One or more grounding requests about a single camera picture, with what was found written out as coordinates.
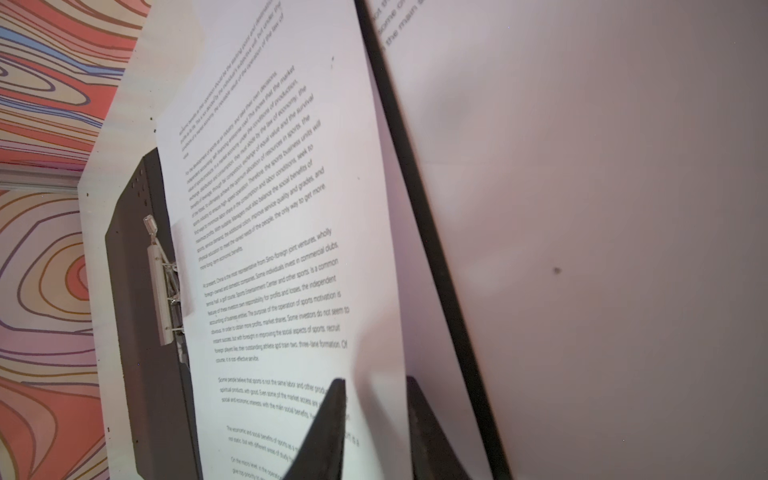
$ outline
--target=white display board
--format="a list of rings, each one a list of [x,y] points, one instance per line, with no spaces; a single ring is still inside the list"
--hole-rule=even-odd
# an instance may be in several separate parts
[[[151,118],[191,71],[193,13],[152,8],[80,184],[117,480],[138,477],[104,232],[154,147]],[[768,470],[766,15],[763,2],[413,0],[389,21],[386,55],[518,480]],[[408,331],[411,372],[426,352]],[[454,390],[419,381],[444,428],[471,415],[439,409]]]

